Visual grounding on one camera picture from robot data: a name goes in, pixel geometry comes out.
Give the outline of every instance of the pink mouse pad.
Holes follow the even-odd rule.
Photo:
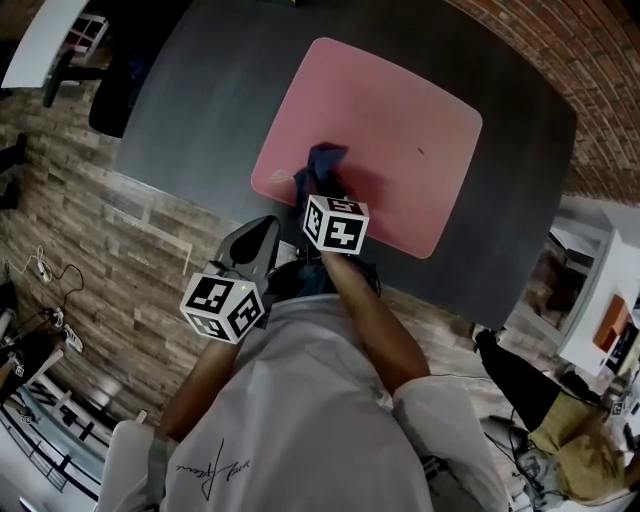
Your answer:
[[[476,110],[431,82],[322,38],[289,87],[251,185],[293,206],[293,176],[311,147],[347,146],[336,171],[369,206],[367,236],[424,259],[449,219],[481,128]]]

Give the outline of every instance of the dark blue cloth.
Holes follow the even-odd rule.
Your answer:
[[[334,171],[345,157],[348,148],[325,142],[311,148],[307,166],[294,176],[296,182],[295,216],[303,217],[307,200],[312,194],[342,198],[346,195]]]

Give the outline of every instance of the brick wall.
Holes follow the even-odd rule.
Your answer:
[[[566,192],[640,204],[640,29],[622,0],[447,1],[528,59],[578,113]]]

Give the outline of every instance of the shoe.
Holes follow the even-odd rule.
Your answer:
[[[82,341],[80,341],[80,338],[78,338],[78,335],[73,332],[73,329],[71,327],[69,327],[69,324],[65,324],[65,326],[62,328],[62,332],[67,335],[67,338],[65,340],[67,342],[67,345],[75,348],[78,352],[82,353],[82,351],[84,350],[84,345],[82,344]]]

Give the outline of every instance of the desk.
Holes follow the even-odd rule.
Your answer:
[[[42,87],[60,46],[88,0],[46,0],[16,50],[3,88]]]
[[[320,37],[398,64],[482,115],[433,255],[418,260],[367,239],[362,257],[389,286],[502,326],[560,202],[576,116],[528,62],[441,0],[317,0],[299,8],[195,0],[143,86],[115,169],[221,217],[278,215],[284,239],[297,243],[288,207],[255,194],[250,177],[289,84]]]
[[[634,262],[639,254],[616,230],[603,233],[587,279],[561,329],[548,324],[525,304],[519,305],[520,313],[558,345],[558,355],[563,359],[598,375],[616,344],[605,352],[593,340],[615,295],[622,297],[629,311],[633,310],[640,291],[639,269]]]

